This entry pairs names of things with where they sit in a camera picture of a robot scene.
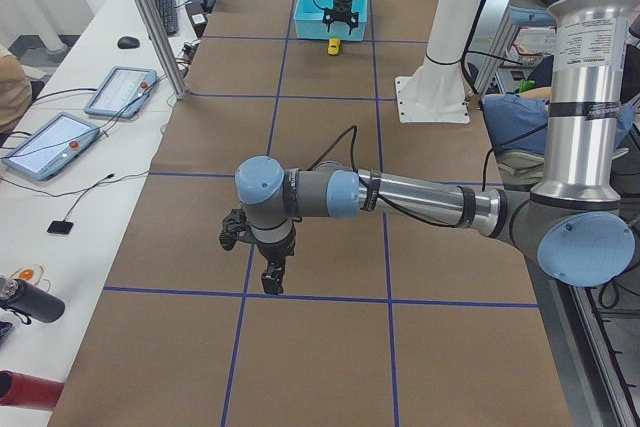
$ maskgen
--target black water bottle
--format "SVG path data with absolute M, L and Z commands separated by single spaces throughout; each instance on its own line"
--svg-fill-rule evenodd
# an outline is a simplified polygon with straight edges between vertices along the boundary
M 8 279 L 0 275 L 0 308 L 22 315 L 23 323 L 33 317 L 40 322 L 58 320 L 64 313 L 64 302 L 22 279 Z

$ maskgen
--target white table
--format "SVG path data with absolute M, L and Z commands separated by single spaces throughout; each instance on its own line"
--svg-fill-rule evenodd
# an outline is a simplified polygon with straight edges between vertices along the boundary
M 195 40 L 184 8 L 180 9 L 179 27 L 179 33 L 169 39 L 176 54 L 185 42 Z M 141 46 L 118 49 L 116 42 L 124 35 L 139 38 Z M 152 68 L 159 76 L 163 74 L 133 0 L 107 0 L 41 95 L 98 87 L 115 65 Z M 33 105 L 17 130 L 33 132 L 59 111 L 88 118 L 82 109 L 90 95 L 64 95 Z M 145 172 L 162 138 L 162 127 L 171 116 L 171 96 L 168 81 L 161 82 L 139 116 L 119 122 L 109 137 L 101 137 L 50 181 L 30 182 L 4 164 L 0 164 L 0 175 L 61 193 L 88 187 L 110 173 L 119 178 Z M 17 142 L 9 139 L 5 145 Z M 144 178 L 135 178 L 93 189 L 71 214 L 69 220 L 75 225 L 65 237 L 47 234 L 46 229 L 52 220 L 65 216 L 77 196 L 50 198 L 0 182 L 0 274 L 9 276 L 18 269 L 41 265 L 43 278 L 51 282 L 50 292 L 67 306 L 64 315 L 52 324 L 34 321 L 22 325 L 15 316 L 0 310 L 0 320 L 15 326 L 0 346 L 0 370 L 66 380 L 143 185 Z M 3 427 L 44 426 L 49 417 L 49 412 L 0 407 Z

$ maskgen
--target blue plastic bin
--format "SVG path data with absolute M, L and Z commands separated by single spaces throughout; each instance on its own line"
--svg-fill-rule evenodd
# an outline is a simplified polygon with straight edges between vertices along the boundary
M 333 6 L 333 0 L 316 0 L 321 7 Z M 324 12 L 318 10 L 313 0 L 298 0 L 293 20 L 296 25 L 296 34 L 299 39 L 328 40 L 338 37 L 340 40 L 359 42 L 364 39 L 364 30 L 367 26 L 367 0 L 353 0 L 351 7 L 353 12 L 358 12 L 358 27 L 349 34 L 349 26 L 344 22 L 334 22 L 327 31 L 326 24 L 322 23 Z

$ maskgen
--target computer mouse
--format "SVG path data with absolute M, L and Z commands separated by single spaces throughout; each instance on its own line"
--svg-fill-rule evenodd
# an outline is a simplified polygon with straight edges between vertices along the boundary
M 125 35 L 124 37 L 120 37 L 120 39 L 118 39 L 119 49 L 135 49 L 137 47 L 140 47 L 140 41 L 135 37 Z

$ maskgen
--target brown paper floor covering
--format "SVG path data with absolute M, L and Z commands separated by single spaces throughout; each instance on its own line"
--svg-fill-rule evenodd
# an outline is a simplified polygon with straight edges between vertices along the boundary
M 304 168 L 351 124 L 362 167 L 481 182 L 478 111 L 398 121 L 394 78 L 422 63 L 437 0 L 369 0 L 337 57 L 296 38 L 294 2 L 218 0 L 50 425 L 571 425 L 515 250 L 399 216 L 306 219 L 268 298 L 263 259 L 218 246 L 243 160 Z

